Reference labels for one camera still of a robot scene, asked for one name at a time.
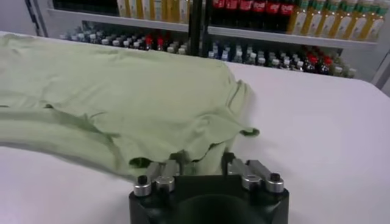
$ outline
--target yellow drink bottle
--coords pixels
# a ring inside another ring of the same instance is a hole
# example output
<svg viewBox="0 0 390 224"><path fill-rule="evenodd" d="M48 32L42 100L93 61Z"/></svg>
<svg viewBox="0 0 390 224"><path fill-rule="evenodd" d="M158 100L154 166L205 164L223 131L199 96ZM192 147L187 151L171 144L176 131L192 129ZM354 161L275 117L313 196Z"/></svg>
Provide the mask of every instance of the yellow drink bottle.
<svg viewBox="0 0 390 224"><path fill-rule="evenodd" d="M367 17L373 0L363 0L359 5L358 13L352 17L346 33L342 37L345 40L357 40L364 25L367 23Z"/></svg>
<svg viewBox="0 0 390 224"><path fill-rule="evenodd" d="M337 9L340 5L340 0L330 0L327 9L322 13L321 21L319 22L316 37L328 37L330 28L335 23Z"/></svg>
<svg viewBox="0 0 390 224"><path fill-rule="evenodd" d="M335 22L329 32L329 38L341 39L344 36L347 27L352 20L352 13L356 3L357 0L347 0L344 4L343 11L336 15Z"/></svg>
<svg viewBox="0 0 390 224"><path fill-rule="evenodd" d="M325 0L314 0L313 5L309 9L306 16L305 23L303 24L301 34L314 36L318 28L319 22L321 21L322 9L324 8Z"/></svg>
<svg viewBox="0 0 390 224"><path fill-rule="evenodd" d="M287 33L299 35L306 20L308 0L300 0L299 7L294 10L288 22Z"/></svg>
<svg viewBox="0 0 390 224"><path fill-rule="evenodd" d="M358 40L374 42L378 39L378 34L385 23L385 14L388 12L389 2L381 1L376 8L376 13L371 13L368 22L360 33Z"/></svg>

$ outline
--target shelf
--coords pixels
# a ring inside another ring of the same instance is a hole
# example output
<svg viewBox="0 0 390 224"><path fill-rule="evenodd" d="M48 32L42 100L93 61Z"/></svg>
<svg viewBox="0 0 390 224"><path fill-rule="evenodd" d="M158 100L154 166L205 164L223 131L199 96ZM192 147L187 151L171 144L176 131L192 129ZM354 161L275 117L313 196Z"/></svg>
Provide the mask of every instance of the shelf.
<svg viewBox="0 0 390 224"><path fill-rule="evenodd" d="M304 44L310 46L333 47L333 48L341 48L341 49L368 50L374 48L377 45L376 43L372 43L372 42L349 41L349 40L339 40L339 39L319 38L319 37L305 37L305 36L288 35L282 33L231 29L231 28L223 28L223 27L215 27L215 26L209 26L208 33L211 35L220 35L225 37L240 37L240 38L248 38L254 40L265 40L265 41L292 43L292 44Z"/></svg>
<svg viewBox="0 0 390 224"><path fill-rule="evenodd" d="M180 23L167 23L167 22L145 20L145 19L133 19L133 18L126 18L126 17L118 17L118 16L105 16L105 15L97 15L97 14L82 13L82 12L71 12L71 11L57 10L57 9L48 9L48 13L51 16L63 17L64 19L77 18L84 21L91 21L91 22L98 22L98 23L110 23L110 24L118 24L118 25L125 25L125 26L137 26L137 27L146 27L151 29L188 32L188 25L180 24Z"/></svg>

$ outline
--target beverage cooler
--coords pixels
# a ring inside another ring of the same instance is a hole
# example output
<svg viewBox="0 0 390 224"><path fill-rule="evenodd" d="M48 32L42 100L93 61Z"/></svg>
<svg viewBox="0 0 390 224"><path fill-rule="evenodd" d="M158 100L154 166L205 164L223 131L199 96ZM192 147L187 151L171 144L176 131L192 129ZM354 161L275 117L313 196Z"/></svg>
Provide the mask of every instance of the beverage cooler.
<svg viewBox="0 0 390 224"><path fill-rule="evenodd" d="M27 0L37 34L166 51L382 88L385 0Z"/></svg>

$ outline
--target white table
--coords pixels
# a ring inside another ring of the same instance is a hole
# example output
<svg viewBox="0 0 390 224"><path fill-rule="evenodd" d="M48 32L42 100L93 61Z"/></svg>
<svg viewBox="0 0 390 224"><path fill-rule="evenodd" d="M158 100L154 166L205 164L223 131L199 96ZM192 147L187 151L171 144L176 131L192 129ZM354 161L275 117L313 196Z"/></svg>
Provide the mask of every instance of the white table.
<svg viewBox="0 0 390 224"><path fill-rule="evenodd" d="M249 83L258 138L233 151L279 172L289 222L390 222L390 99L373 85L228 63ZM0 147L0 223L129 223L132 184L27 150Z"/></svg>

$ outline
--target red label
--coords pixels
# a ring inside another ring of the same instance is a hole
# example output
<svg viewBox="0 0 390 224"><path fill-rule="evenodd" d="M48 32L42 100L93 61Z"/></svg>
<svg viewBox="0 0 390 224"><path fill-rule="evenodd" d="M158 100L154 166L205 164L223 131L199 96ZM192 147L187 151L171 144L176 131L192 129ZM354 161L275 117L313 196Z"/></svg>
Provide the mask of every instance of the red label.
<svg viewBox="0 0 390 224"><path fill-rule="evenodd" d="M213 0L214 8L223 8L225 7L225 0Z"/></svg>
<svg viewBox="0 0 390 224"><path fill-rule="evenodd" d="M248 11L252 8L252 3L254 3L252 0L241 0L241 3L239 4L239 9L243 11Z"/></svg>
<svg viewBox="0 0 390 224"><path fill-rule="evenodd" d="M279 11L280 4L269 2L266 5L266 11L268 14L276 14Z"/></svg>
<svg viewBox="0 0 390 224"><path fill-rule="evenodd" d="M227 9L237 9L238 0L226 0Z"/></svg>
<svg viewBox="0 0 390 224"><path fill-rule="evenodd" d="M280 5L280 14L282 15L291 15L294 10L293 4L282 4Z"/></svg>
<svg viewBox="0 0 390 224"><path fill-rule="evenodd" d="M266 9L266 3L265 2L254 2L254 12L264 12Z"/></svg>

